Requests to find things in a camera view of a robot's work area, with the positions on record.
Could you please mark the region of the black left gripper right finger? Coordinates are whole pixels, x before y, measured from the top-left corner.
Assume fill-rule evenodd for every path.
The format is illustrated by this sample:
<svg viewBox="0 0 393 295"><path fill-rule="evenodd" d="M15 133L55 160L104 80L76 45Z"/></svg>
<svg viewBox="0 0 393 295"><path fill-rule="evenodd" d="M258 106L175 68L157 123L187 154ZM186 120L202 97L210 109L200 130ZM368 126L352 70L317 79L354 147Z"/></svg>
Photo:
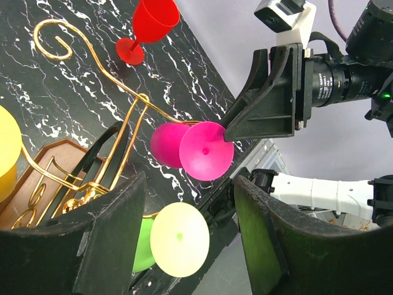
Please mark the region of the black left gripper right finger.
<svg viewBox="0 0 393 295"><path fill-rule="evenodd" d="M368 232L313 218L240 176L234 183L253 294L391 294L392 227Z"/></svg>

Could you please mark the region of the red plastic wine glass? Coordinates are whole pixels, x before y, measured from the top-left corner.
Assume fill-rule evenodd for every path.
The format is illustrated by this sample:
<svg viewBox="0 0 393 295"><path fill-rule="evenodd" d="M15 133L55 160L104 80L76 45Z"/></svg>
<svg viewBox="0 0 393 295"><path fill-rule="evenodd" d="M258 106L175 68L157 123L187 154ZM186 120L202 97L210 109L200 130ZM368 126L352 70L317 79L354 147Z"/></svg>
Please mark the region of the red plastic wine glass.
<svg viewBox="0 0 393 295"><path fill-rule="evenodd" d="M135 39L119 39L115 50L119 58L129 65L139 65L144 60L141 43L153 43L164 38L180 20L179 9L173 0L141 0L133 14Z"/></svg>

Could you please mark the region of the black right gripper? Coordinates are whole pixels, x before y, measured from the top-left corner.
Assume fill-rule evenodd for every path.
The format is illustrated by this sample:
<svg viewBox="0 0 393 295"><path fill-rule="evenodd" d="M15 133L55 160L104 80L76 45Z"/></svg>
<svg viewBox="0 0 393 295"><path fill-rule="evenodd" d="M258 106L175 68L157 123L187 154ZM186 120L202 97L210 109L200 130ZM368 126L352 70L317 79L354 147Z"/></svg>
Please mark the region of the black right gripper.
<svg viewBox="0 0 393 295"><path fill-rule="evenodd" d="M369 1L346 40L346 53L320 32L326 53L303 62L303 45L255 50L240 94L225 113L225 141L294 136L297 92L303 86L302 117L311 109L369 98L367 120L392 130L392 1Z"/></svg>

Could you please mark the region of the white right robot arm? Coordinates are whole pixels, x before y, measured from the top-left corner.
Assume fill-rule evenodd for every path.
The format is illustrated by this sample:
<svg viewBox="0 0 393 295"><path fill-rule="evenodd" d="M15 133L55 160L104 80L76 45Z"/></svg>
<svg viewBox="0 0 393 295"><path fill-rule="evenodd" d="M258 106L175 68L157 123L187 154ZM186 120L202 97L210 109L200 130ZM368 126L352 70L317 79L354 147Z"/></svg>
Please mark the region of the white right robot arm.
<svg viewBox="0 0 393 295"><path fill-rule="evenodd" d="M221 124L226 141L285 138L305 128L313 108L371 100L367 120L392 127L392 2L369 1L346 50L313 31L315 5L262 1L255 16L277 35L256 50L247 81ZM328 181L254 170L257 186L284 203L392 224L392 176Z"/></svg>

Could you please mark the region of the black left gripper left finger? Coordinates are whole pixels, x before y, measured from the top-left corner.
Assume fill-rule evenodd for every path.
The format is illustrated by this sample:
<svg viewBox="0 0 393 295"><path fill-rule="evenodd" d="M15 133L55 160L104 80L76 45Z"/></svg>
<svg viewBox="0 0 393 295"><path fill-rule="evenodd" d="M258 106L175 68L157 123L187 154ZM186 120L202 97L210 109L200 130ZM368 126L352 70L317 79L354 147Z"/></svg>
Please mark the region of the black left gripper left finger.
<svg viewBox="0 0 393 295"><path fill-rule="evenodd" d="M146 198L138 173L33 228L1 232L2 294L127 294Z"/></svg>

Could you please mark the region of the orange yellow plastic wine glass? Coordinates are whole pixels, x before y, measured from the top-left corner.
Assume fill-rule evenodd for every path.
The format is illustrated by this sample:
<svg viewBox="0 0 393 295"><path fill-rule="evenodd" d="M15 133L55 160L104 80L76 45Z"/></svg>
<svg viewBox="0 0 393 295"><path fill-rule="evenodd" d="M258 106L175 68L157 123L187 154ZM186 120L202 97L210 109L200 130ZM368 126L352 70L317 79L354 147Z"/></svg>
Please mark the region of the orange yellow plastic wine glass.
<svg viewBox="0 0 393 295"><path fill-rule="evenodd" d="M12 193L17 182L17 161L21 154L20 127L11 113L1 106L1 202Z"/></svg>

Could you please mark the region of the pink plastic wine glass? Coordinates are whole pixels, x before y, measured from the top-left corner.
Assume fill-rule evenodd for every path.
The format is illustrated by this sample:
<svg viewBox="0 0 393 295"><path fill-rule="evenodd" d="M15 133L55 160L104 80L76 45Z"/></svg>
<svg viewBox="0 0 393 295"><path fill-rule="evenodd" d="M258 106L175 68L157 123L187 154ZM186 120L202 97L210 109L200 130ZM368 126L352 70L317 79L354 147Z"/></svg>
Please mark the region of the pink plastic wine glass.
<svg viewBox="0 0 393 295"><path fill-rule="evenodd" d="M235 148L224 140L225 128L205 121L189 126L165 123L151 137L153 156L163 165L182 168L199 181L213 181L230 168Z"/></svg>

